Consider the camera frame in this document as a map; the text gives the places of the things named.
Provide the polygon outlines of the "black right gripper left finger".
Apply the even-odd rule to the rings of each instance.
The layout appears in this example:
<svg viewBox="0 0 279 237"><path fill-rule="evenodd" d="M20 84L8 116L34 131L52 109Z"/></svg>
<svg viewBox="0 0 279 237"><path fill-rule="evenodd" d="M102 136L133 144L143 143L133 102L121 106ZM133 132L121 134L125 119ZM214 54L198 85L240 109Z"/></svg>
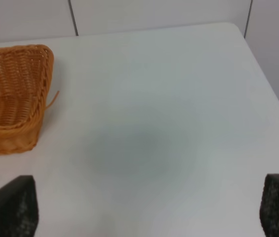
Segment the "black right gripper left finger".
<svg viewBox="0 0 279 237"><path fill-rule="evenodd" d="M20 175L0 188L0 237L33 237L39 223L36 183Z"/></svg>

